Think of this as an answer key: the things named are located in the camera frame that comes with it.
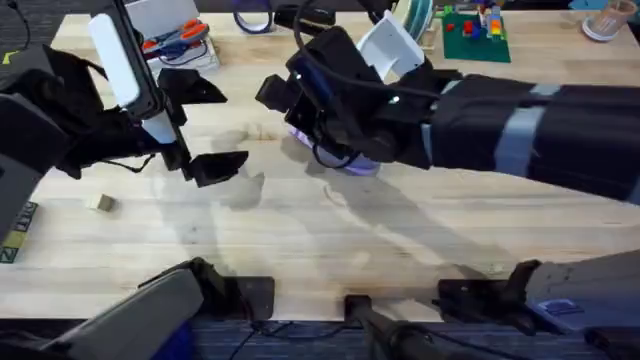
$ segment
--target wooden tabletop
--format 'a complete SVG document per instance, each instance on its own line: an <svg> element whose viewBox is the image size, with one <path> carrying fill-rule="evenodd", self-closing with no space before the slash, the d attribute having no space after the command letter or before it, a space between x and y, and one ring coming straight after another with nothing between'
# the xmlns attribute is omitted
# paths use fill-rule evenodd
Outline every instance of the wooden tabletop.
<svg viewBox="0 0 640 360"><path fill-rule="evenodd" d="M640 86L640 48L625 27L610 43L586 39L585 13L504 12L513 63L445 60L438 68L546 83ZM67 16L57 49L97 61L88 16ZM204 14L222 62L208 76L226 104L188 106L194 154L246 149L232 180L198 189L154 160L143 173L96 165L75 181L51 171L17 263L0 267L0 317L91 317L136 285L201 256L223 274L276 279L275 318L339 319L342 297L367 293L396 317L438 320L441 278L503 278L522 260L575 261L640 247L640 208L498 174L385 165L352 177L315 164L283 116L253 100L285 75L286 29L246 36L230 14ZM359 36L363 14L339 14ZM98 80L105 101L106 83ZM96 194L118 201L88 210Z"/></svg>

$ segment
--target black cable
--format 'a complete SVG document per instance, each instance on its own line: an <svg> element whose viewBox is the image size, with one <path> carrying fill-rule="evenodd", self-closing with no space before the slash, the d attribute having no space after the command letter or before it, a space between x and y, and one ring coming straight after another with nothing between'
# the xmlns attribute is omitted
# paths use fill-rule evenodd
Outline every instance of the black cable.
<svg viewBox="0 0 640 360"><path fill-rule="evenodd" d="M411 323L399 325L398 327L394 328L393 331L387 335L387 341L386 341L385 345L389 346L390 349L393 349L397 345L397 344L395 344L395 340L397 340L399 338L400 333L403 332L403 331L417 332L418 334L423 335L423 336L437 337L437 338L440 338L442 340L445 340L447 342L456 344L456 345L464 347L464 348L474 349L476 351L484 352L484 353L487 353L487 354L500 356L500 357L505 358L505 359L510 359L510 360L531 360L530 358L527 358L527 357L524 357L524 356L514 355L514 354L506 353L506 352L501 351L501 350L497 350L497 349L493 349L493 348L490 348L490 347L486 347L486 346L482 346L482 345L476 345L476 344L472 344L470 342L459 340L459 339L453 338L453 337L451 337L449 335L445 335L445 334L443 334L443 333L441 333L439 331L431 330L431 329L429 329L427 327L420 326L420 325L417 325L417 324L411 324Z"/></svg>
<svg viewBox="0 0 640 360"><path fill-rule="evenodd" d="M92 68L93 70L95 70L98 74L100 74L100 76L102 76L102 77L103 77L103 78L105 78L106 80L109 80L109 78L107 78L107 72L106 72L106 71L104 71L104 68L103 68L102 66L100 66L100 65L98 65L98 64L96 64L96 63L94 63L93 61L90 61L90 60L87 60L87 59L83 59L83 58L78 57L78 56L76 56L76 59L77 59L80 63L82 63L82 64L84 64L84 65L86 65L86 66L88 66L88 67Z"/></svg>
<svg viewBox="0 0 640 360"><path fill-rule="evenodd" d="M407 95L428 97L428 98L432 98L434 100L440 98L440 94L435 93L435 92L431 92L431 91L417 90L417 89L408 88L408 87L404 87L404 86L385 85L385 84L375 83L375 82L371 82L371 81L352 79L350 77L346 77L344 75L341 75L341 74L331 70L326 65L321 63L305 47L304 42L302 41L302 37L300 35L300 20L302 19L302 14L305 11L305 9L307 7L309 7L315 1L316 0L305 0L305 2L302 3L302 5L300 5L300 7L298 8L298 11L296 12L296 16L293 18L293 37L295 38L296 44L298 45L298 50L305 57L305 59L307 59L309 62L311 62L316 68L321 70L325 75L327 75L329 77L332 77L335 80L343 82L345 84L351 84L351 85L354 85L354 86L366 87L366 88L372 89L372 90L387 91L387 92L395 91L397 93L403 93L403 94L407 94Z"/></svg>
<svg viewBox="0 0 640 360"><path fill-rule="evenodd" d="M147 165L149 165L149 162L156 157L156 154L151 154L149 155L148 158L146 158L144 160L144 162L142 163L142 165L140 167L133 167L133 166L129 166L129 165L125 165L116 161L111 161L111 160L100 160L99 162L104 163L104 164L109 164L109 165L114 165L114 166L119 166L121 168L127 169L129 171L131 171L134 174L137 174L139 172L141 172L142 170L144 170L145 167L147 167Z"/></svg>
<svg viewBox="0 0 640 360"><path fill-rule="evenodd" d="M244 347L244 345L247 343L247 341L251 340L251 338L257 334L258 332L255 330L252 330L251 333L249 333L249 335L247 335L247 337L244 338L244 340L242 340L238 346L236 346L235 349L233 349L233 352L231 353L231 355L229 356L229 360L233 360L233 358L236 357L236 355L238 355L238 353L240 352L240 350L242 350L242 348Z"/></svg>
<svg viewBox="0 0 640 360"><path fill-rule="evenodd" d="M183 61L183 62L179 62L179 63L172 63L172 62L169 62L169 61L174 60L174 59L177 59L177 58L179 58L180 56L182 56L182 55L184 55L184 54L182 54L182 55L180 55L180 56L178 56L178 57L175 57L175 58L173 58L173 59L171 59L171 60L164 60L164 59L162 59L162 56L158 56L158 59L160 60L160 62L161 62L161 63L163 63L163 64L165 64L165 65L169 65L169 66L182 66L182 65L186 65L186 64L188 64L188 63L190 63L190 62L192 62L192 61L198 60L198 59L200 59L200 58L204 57L205 55L207 55L207 52L209 52L209 45L207 45L207 42L206 42L205 40L202 40L202 46L204 47L204 51L202 52L202 54L199 54L199 55L197 55L197 56L194 56L194 57L192 57L191 59L186 60L186 61Z"/></svg>
<svg viewBox="0 0 640 360"><path fill-rule="evenodd" d="M283 340L283 341L290 341L290 342L309 342L309 341L318 341L318 340L326 340L326 339L330 339L336 335L338 335L340 332L342 332L343 330L345 330L347 327L345 324L341 324L339 326L337 326L335 329L324 333L324 334L320 334L320 335L313 335L313 336L287 336L287 335L278 335L277 333L282 331L283 329L285 329L286 327L292 326L294 325L293 321L290 321L289 323L285 324L284 326L279 327L278 329L274 330L274 331L265 331L264 327L262 326L258 326L257 324L252 324L251 327L256 330L258 332L258 334L265 336L265 337L269 337L269 338L273 338L273 339L278 339L278 340Z"/></svg>
<svg viewBox="0 0 640 360"><path fill-rule="evenodd" d="M318 152L320 150L319 148L320 148L320 146L318 145L317 142L313 143L313 145L311 146L311 153L313 154L313 157L316 159L318 164L320 164L320 165L322 165L322 166L324 166L326 168L329 168L329 169L336 169L336 170L344 169L347 166L353 164L353 162L356 161L358 156L360 156L360 154L361 154L360 152L354 152L342 164L340 164L340 165L329 165L329 164L326 164L324 162L324 160L322 160L320 158L320 153Z"/></svg>
<svg viewBox="0 0 640 360"><path fill-rule="evenodd" d="M300 35L300 21L302 19L302 14L305 11L305 9L309 7L311 4L313 4L315 1L316 0L305 0L305 2L302 3L302 5L300 5L300 7L298 8L298 11L296 12L296 15L293 19L293 37L296 41L296 45L298 46L298 50L300 51L300 53L305 57L307 61L312 63L318 70L322 71L324 75L331 77L334 80L343 82L345 84L365 87L371 90L387 91L387 92L395 91L396 93L402 93L402 94L414 95L414 96L423 96L433 100L440 99L441 94L436 92L418 90L418 89L397 86L397 85L385 85L385 84L376 83L372 81L357 80L357 79L349 78L347 76L339 74L333 71L332 69L330 69L329 67L327 67L326 65L324 65L320 60L318 60L315 56L313 56L309 52L309 50L305 47L304 42L302 41L302 36ZM588 101L566 100L566 99L556 100L553 98L553 96L544 96L544 95L541 96L536 94L528 94L523 97L496 97L496 96L478 97L478 98L468 99L467 103L463 104L463 107L470 105L472 103L486 103L486 102L493 102L493 103L499 103L499 104L530 103L534 105L547 105L547 104L553 103L553 104L561 104L566 106L588 106L588 107L593 107L593 106L609 106L609 107L622 106L622 107L633 107L633 108L640 107L640 103L637 101L635 102L611 101L611 100L599 101L597 99L590 99Z"/></svg>
<svg viewBox="0 0 640 360"><path fill-rule="evenodd" d="M27 18L24 16L22 11L20 10L20 7L18 6L18 3L15 0L8 0L7 6L15 11L15 13L20 18L20 21L22 21L22 23L24 24L24 29L27 32L27 39L24 41L24 45L22 45L22 51L27 50L27 48L29 48L29 45L31 44L31 28L29 27L29 22L27 21Z"/></svg>
<svg viewBox="0 0 640 360"><path fill-rule="evenodd" d="M276 334L277 332L282 331L282 330L284 330L285 328L287 328L287 327L291 326L291 324L293 324L293 322L289 322L288 324L281 325L281 326L280 326L280 327L278 327L277 329L273 330L271 333L272 333L272 334ZM236 348L235 348L235 349L233 349L233 352L232 352L232 353L231 353L231 355L229 356L229 360L233 360L233 359L236 357L236 355L238 355L238 353L240 352L240 350L242 350L242 348L244 347L244 345L245 345L249 340L251 340L251 338L252 338L253 336L255 336L256 334L260 333L260 330L259 330L259 329L257 329L256 327L254 327L254 324L253 324L253 323L251 323L251 329L252 329L252 330L251 330L251 333L249 333L249 335L247 335L247 337L245 337L245 338L244 338L244 339L243 339L243 340L238 344L238 346L236 346Z"/></svg>

